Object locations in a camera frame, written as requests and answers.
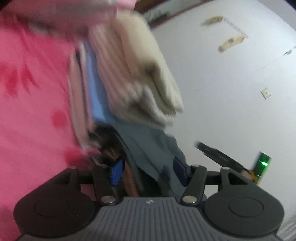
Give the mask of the dark green garment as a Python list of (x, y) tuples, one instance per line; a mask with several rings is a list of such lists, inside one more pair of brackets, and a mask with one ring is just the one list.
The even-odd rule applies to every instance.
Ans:
[(188, 170), (186, 158), (173, 136), (163, 130), (123, 121), (112, 125), (120, 138), (142, 197), (175, 197), (184, 193), (173, 169), (177, 158)]

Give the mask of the dark patterned folded garment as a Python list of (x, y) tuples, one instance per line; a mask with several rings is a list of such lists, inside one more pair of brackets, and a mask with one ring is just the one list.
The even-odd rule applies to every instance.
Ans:
[(125, 170), (119, 182), (118, 194), (130, 197), (140, 197), (136, 180), (137, 170), (133, 170), (127, 161), (123, 145), (117, 134), (107, 126), (101, 126), (94, 132), (89, 132), (91, 144), (96, 148), (89, 152), (89, 157), (95, 165), (105, 168), (110, 181), (110, 165), (118, 157), (124, 157)]

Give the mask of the blue folded garment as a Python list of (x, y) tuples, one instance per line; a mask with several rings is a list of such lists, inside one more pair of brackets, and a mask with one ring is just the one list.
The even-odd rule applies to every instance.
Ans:
[(116, 118), (108, 106), (107, 93), (98, 73), (95, 52), (89, 42), (84, 42), (84, 48), (92, 120), (95, 123), (114, 123)]

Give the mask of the pink checked folded garment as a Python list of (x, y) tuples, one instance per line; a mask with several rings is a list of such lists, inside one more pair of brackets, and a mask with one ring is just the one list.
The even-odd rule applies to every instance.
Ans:
[(133, 77), (122, 42), (110, 25), (98, 25), (89, 32), (90, 45), (97, 59), (97, 71), (106, 89), (110, 111), (125, 121), (157, 128), (173, 124), (156, 86), (148, 77)]

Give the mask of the green lit device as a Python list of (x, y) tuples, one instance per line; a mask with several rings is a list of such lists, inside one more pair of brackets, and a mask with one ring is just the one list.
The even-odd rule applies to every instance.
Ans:
[(264, 173), (267, 171), (269, 164), (271, 163), (272, 158), (267, 154), (260, 152), (257, 159), (254, 162), (250, 174), (253, 177), (253, 182), (258, 185), (261, 179), (264, 176)]

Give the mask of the pink floral bed sheet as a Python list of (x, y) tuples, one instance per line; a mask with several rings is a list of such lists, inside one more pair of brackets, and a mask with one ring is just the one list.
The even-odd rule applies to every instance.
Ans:
[(70, 166), (88, 168), (70, 114), (68, 73), (78, 45), (1, 14), (1, 240), (20, 231), (13, 209)]

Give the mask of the beige pink folded garment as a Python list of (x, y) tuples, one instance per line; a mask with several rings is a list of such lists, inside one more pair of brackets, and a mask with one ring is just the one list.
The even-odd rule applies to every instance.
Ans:
[(86, 70), (86, 50), (80, 44), (70, 56), (68, 87), (70, 96), (71, 121), (75, 136), (84, 150), (101, 147), (99, 139), (93, 133), (95, 122), (92, 119)]

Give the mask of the cream folded garment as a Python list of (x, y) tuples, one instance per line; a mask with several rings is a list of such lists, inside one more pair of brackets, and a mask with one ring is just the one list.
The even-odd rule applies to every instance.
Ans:
[(121, 11), (112, 21), (133, 77), (149, 86), (159, 108), (170, 114), (184, 111), (183, 100), (148, 23), (136, 11)]

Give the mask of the light pink quilt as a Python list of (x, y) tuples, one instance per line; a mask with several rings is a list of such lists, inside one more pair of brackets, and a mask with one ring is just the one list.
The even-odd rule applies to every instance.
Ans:
[(11, 1), (7, 10), (43, 34), (85, 33), (114, 19), (121, 9), (134, 9), (136, 1)]

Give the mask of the white wall hook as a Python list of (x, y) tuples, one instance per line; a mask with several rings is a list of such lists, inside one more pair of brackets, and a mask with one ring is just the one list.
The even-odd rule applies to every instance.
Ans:
[(269, 97), (271, 97), (271, 92), (268, 88), (261, 90), (261, 94), (264, 97), (264, 99), (268, 99)]

